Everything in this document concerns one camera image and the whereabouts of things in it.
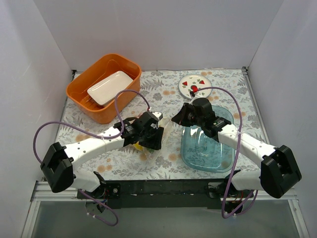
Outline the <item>polka dot zip top bag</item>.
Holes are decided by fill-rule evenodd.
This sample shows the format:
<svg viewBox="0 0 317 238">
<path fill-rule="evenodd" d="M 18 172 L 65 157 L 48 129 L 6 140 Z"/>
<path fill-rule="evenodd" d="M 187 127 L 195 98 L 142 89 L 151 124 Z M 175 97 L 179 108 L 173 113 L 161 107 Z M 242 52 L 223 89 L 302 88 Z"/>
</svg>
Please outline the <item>polka dot zip top bag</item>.
<svg viewBox="0 0 317 238">
<path fill-rule="evenodd" d="M 163 119 L 158 123 L 159 127 L 162 127 L 161 132 L 156 132 L 155 135 L 148 141 L 143 141 L 141 144 L 137 142 L 132 146 L 141 151 L 149 161 L 154 161 L 160 155 L 161 150 L 165 147 L 167 139 L 172 131 L 172 122 L 170 118 L 163 117 Z"/>
</svg>

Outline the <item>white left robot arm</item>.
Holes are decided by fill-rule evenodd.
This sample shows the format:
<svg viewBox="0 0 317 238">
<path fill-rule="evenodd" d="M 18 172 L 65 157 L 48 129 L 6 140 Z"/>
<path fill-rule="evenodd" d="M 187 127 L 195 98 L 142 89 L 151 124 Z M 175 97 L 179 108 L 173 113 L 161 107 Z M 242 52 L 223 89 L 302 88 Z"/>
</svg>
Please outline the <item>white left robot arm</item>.
<svg viewBox="0 0 317 238">
<path fill-rule="evenodd" d="M 97 172 L 82 171 L 79 167 L 108 151 L 136 143 L 151 150 L 160 150 L 164 131 L 159 125 L 162 118 L 160 112 L 146 111 L 139 118 L 127 118 L 80 142 L 52 144 L 40 166 L 52 192 L 76 188 L 89 192 L 94 198 L 101 198 L 106 191 L 103 177 Z"/>
</svg>

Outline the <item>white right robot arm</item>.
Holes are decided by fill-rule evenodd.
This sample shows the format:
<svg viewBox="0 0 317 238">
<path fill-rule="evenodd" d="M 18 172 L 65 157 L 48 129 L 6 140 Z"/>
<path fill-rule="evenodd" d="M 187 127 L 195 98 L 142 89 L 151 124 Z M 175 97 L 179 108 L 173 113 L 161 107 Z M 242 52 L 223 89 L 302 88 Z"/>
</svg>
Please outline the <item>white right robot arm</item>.
<svg viewBox="0 0 317 238">
<path fill-rule="evenodd" d="M 282 145 L 276 147 L 240 133 L 229 120 L 219 117 L 206 98 L 184 103 L 172 122 L 185 126 L 198 126 L 204 134 L 231 148 L 253 161 L 257 171 L 236 171 L 232 179 L 224 184 L 224 191 L 235 197 L 242 190 L 262 190 L 274 198 L 281 198 L 302 179 L 292 150 Z"/>
</svg>

